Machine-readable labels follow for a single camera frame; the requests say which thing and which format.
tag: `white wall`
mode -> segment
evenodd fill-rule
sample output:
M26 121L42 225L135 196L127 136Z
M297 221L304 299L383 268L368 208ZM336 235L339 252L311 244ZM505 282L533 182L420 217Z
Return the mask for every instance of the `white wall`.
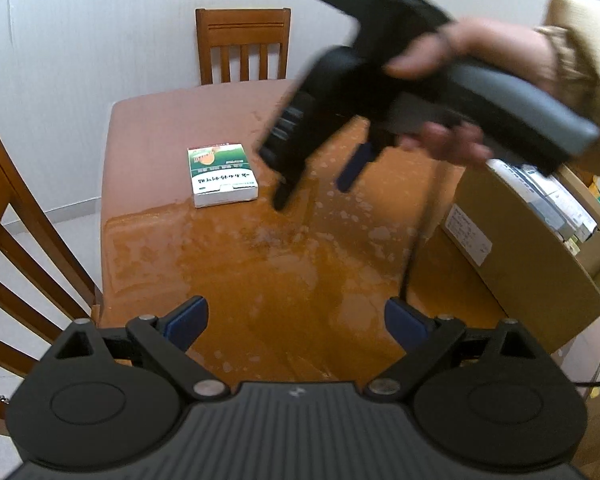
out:
M434 0L535 24L546 0ZM100 195L111 105L199 83L196 7L292 8L288 76L352 24L315 0L0 0L0 135L45 210Z

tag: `water stain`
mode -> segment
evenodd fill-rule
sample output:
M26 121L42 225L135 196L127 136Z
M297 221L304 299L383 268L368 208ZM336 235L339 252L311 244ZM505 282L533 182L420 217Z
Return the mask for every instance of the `water stain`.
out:
M240 142L254 146L258 135ZM309 162L310 178L282 213L270 206L276 175L253 152L260 184L254 202L196 209L188 183L189 195L179 202L108 218L105 210L113 206L105 202L117 200L120 208L128 197L104 197L103 326L124 326L147 312L163 316L199 294L209 304L208 328L188 355L231 386L254 379L362 384L387 368L402 355L384 329L383 306L397 292L402 261L394 255L404 244L387 237L389 229L368 226L399 226L402 232L415 226L430 162L387 150L356 183L356 199L347 201L334 192L333 181L365 136L365 123L355 121L318 150ZM330 158L336 163L326 164ZM405 164L410 158L411 166ZM400 186L410 188L413 200L397 200ZM160 203L163 195L153 200ZM432 241L435 258L423 250L413 277L418 307L430 314L455 308L471 322L471 309L462 311L461 305L487 303L462 292L469 275L459 270L462 261L473 270L461 254L459 260L454 256L453 245ZM478 279L472 286L480 284Z

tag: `wooden chair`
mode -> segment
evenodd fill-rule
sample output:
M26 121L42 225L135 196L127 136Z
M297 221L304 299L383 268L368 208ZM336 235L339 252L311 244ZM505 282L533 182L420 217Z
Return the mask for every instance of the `wooden chair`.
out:
M102 304L100 290L46 218L0 142L0 219L9 204L49 259L91 307L91 317L97 322ZM88 317L80 305L36 263L2 225L0 252L69 318ZM1 282L0 308L49 343L62 332ZM36 362L34 358L0 341L1 367L24 377ZM5 433L4 408L5 403L0 400L0 433Z
M220 73L223 83L229 74L229 47L240 46L240 81L249 80L249 46L260 46L259 79L268 79L267 45L280 44L278 79L286 77L291 9L196 9L200 82L213 82L211 49L220 48Z

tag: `small box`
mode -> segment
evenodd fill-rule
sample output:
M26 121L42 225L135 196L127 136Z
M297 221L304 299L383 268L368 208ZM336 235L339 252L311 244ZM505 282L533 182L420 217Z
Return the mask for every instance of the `small box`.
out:
M189 171L196 207L258 197L258 183L241 144L189 149Z
M555 177L545 177L533 166L524 166L524 173L535 186L550 200L563 216L576 227L578 240L584 242L595 231L597 224L587 210L569 193Z
M519 171L494 158L488 162L489 167L504 180L532 209L538 218L549 226L563 241L571 238L575 232L575 225L571 224L561 211L526 177Z

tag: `cardboard box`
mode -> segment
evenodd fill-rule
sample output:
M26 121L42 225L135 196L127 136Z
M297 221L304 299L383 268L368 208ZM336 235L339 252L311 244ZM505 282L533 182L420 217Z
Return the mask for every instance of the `cardboard box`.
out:
M577 256L491 169L464 172L443 220L502 309L548 352L600 316L600 204L567 168L557 176L598 224Z

